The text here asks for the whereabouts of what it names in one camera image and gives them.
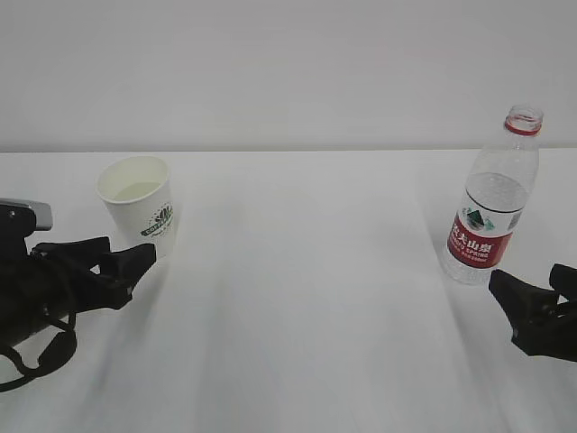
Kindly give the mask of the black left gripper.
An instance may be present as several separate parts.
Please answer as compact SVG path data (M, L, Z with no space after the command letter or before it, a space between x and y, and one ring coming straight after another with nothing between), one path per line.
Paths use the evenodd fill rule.
M122 309L156 259L153 244L112 253L107 236L3 253L1 343L18 345L72 310Z

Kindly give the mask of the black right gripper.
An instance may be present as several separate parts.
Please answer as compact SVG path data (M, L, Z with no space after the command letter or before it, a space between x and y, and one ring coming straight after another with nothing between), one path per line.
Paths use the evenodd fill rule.
M544 289L502 270L491 273L489 291L513 330L511 342L528 356L576 361L577 270L556 263Z

